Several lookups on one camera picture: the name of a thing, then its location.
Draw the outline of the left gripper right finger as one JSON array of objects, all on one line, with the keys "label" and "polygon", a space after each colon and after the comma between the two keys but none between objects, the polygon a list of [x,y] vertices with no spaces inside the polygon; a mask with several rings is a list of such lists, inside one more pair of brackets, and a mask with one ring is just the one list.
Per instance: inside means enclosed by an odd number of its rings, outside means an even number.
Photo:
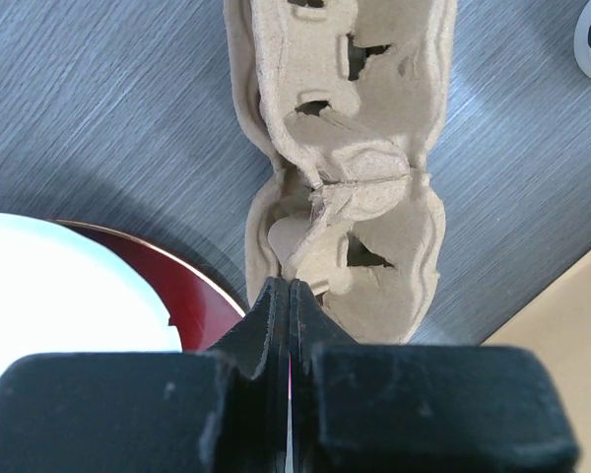
[{"label": "left gripper right finger", "polygon": [[354,343],[354,338],[324,312],[308,284],[301,280],[291,282],[289,345],[294,472],[313,472],[318,462],[318,407],[312,374],[314,347]]}]

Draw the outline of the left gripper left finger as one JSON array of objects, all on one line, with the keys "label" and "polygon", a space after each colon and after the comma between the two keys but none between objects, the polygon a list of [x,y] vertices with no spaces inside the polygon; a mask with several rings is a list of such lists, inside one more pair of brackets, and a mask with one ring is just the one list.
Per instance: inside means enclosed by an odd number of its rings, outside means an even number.
[{"label": "left gripper left finger", "polygon": [[210,353],[217,413],[206,448],[214,472],[283,472],[287,456],[289,287],[268,279],[250,312]]}]

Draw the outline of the dark red round tray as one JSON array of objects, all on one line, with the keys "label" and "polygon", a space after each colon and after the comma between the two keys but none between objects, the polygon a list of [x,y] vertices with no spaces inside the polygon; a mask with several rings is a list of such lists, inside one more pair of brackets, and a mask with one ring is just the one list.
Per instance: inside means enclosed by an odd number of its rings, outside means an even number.
[{"label": "dark red round tray", "polygon": [[102,244],[136,270],[164,302],[184,350],[212,347],[244,318],[245,311],[227,291],[165,249],[116,229],[68,220],[57,223]]}]

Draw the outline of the single brown cardboard cup carrier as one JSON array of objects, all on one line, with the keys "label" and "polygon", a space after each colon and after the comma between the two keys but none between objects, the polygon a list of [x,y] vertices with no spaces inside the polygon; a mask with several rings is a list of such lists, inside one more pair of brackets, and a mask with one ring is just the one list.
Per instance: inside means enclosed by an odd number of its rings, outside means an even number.
[{"label": "single brown cardboard cup carrier", "polygon": [[427,156],[445,122],[453,1],[228,1],[233,105],[272,175],[245,230],[250,301],[306,283],[355,340],[408,342],[445,231]]}]

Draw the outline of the brown paper takeout bag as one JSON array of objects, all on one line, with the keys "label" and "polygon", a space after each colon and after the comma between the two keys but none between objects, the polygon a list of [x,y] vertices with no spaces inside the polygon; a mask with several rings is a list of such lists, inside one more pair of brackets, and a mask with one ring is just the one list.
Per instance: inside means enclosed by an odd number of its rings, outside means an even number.
[{"label": "brown paper takeout bag", "polygon": [[591,472],[591,250],[500,327],[488,345],[536,354],[550,371]]}]

